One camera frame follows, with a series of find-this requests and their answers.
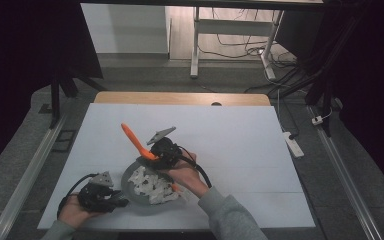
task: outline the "white table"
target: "white table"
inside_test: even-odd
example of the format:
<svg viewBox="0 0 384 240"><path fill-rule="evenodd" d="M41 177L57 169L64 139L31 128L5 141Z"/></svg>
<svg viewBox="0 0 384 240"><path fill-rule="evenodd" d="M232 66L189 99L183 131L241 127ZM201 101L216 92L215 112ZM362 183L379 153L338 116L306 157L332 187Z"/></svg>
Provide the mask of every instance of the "white table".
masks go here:
<svg viewBox="0 0 384 240"><path fill-rule="evenodd" d="M138 157L120 128L122 122L144 146L155 131L176 126L168 137L197 153L213 185L222 194L235 196L261 228L315 226L272 107L95 103L88 109L39 229L52 225L61 198L84 175L109 170L114 188L120 188L124 170ZM151 207L132 203L91 219L84 228L208 229L208 218L197 201L193 196Z"/></svg>

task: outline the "gray sleeve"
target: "gray sleeve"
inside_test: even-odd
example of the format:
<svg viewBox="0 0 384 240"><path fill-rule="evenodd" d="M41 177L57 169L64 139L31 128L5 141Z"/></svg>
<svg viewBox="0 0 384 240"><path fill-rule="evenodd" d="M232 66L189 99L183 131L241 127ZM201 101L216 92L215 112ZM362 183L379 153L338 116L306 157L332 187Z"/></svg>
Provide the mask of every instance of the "gray sleeve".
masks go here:
<svg viewBox="0 0 384 240"><path fill-rule="evenodd" d="M198 205L207 213L210 229L218 240L267 239L251 213L233 196L223 197L215 187L202 196Z"/></svg>
<svg viewBox="0 0 384 240"><path fill-rule="evenodd" d="M57 220L41 240L71 240L75 231L70 225Z"/></svg>

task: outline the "metal stand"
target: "metal stand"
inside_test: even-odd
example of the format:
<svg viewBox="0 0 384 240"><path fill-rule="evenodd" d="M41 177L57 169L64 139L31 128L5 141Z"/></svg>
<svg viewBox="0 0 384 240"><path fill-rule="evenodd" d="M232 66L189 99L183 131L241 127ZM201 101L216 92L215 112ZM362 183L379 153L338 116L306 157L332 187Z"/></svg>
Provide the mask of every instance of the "metal stand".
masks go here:
<svg viewBox="0 0 384 240"><path fill-rule="evenodd" d="M51 79L51 98L52 98L52 121L49 129L53 129L60 119L59 87L68 98L77 96L79 90L73 81L73 77L86 83L98 91L107 91L107 89L75 69L69 68L67 71L57 70Z"/></svg>
<svg viewBox="0 0 384 240"><path fill-rule="evenodd" d="M250 35L269 37L264 53L261 54L261 60L265 71L270 80L276 79L273 69L270 66L269 54L270 48L276 36L279 22L283 11L280 11L274 22L252 22L239 20L219 20L219 19L200 19L199 7L194 8L194 39L191 58L191 78L198 78L198 38L199 34L225 34L225 35Z"/></svg>

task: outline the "metal rail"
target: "metal rail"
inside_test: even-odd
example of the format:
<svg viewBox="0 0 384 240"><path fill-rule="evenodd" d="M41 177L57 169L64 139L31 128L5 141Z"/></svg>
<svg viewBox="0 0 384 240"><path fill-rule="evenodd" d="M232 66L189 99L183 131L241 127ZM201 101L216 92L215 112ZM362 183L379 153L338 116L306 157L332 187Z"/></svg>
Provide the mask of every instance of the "metal rail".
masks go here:
<svg viewBox="0 0 384 240"><path fill-rule="evenodd" d="M75 0L80 3L97 4L128 4L128 5L155 5L155 6L184 6L184 7L216 7L216 8L246 8L266 10L292 10L292 11L324 11L339 7L342 9L354 8L354 3L339 4L336 1L324 3L322 0Z"/></svg>
<svg viewBox="0 0 384 240"><path fill-rule="evenodd" d="M311 107L308 106L307 110L309 111L311 117L315 117ZM317 127L317 132L326 149L326 152L329 155L330 160L332 161L333 167L335 168L336 174L338 174L339 180L342 183L348 199L350 200L351 205L356 212L358 220L360 220L360 224L366 233L367 239L382 240L383 238L379 232L376 222L373 219L373 216L370 213L366 202L358 191L357 186L351 177L351 174L348 172L348 169L344 164L344 161L342 160L342 157L339 154L333 139L328 137L326 132L321 127Z"/></svg>
<svg viewBox="0 0 384 240"><path fill-rule="evenodd" d="M67 120L68 114L71 112L70 109L73 106L74 100L68 99L67 103L63 107L63 115L58 123L53 129L49 129L42 142L40 143L38 149L36 150L33 158L28 165L26 171L21 177L20 182L15 188L11 198L9 199L7 205L5 206L2 214L0 216L0 240L6 239L9 231L11 230L14 222L20 213L21 207L23 206L27 196L30 193L30 190L33 184L36 181L37 176L39 175L42 166L48 157L49 152L51 151L52 145L55 142L55 139L58 137L59 132L61 131L62 126Z"/></svg>

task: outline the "white cable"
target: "white cable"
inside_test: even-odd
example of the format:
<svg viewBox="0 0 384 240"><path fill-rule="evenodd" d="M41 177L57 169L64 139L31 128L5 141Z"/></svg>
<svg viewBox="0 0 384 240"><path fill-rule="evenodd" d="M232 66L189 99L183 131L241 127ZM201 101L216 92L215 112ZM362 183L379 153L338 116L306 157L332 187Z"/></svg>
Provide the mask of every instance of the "white cable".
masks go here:
<svg viewBox="0 0 384 240"><path fill-rule="evenodd" d="M280 90L277 89L277 118L279 119L279 125L280 128L282 128L282 131L285 132L285 128L282 126L282 121L280 121Z"/></svg>
<svg viewBox="0 0 384 240"><path fill-rule="evenodd" d="M322 117L322 119L325 119L325 118L329 117L331 114L332 114L332 107L330 108L330 113L328 115Z"/></svg>
<svg viewBox="0 0 384 240"><path fill-rule="evenodd" d="M291 86L289 86L289 85L283 85L283 84L280 84L280 83L275 83L275 82L270 81L269 78L268 78L268 76L267 76L266 71L263 71L263 72L264 72L264 77L266 78L267 82L269 82L269 83L271 83L271 84L274 84L274 85L277 85L277 86L281 86L281 87L291 87ZM298 92L302 92L302 93L307 94L307 92L304 91L304 90L298 90Z"/></svg>

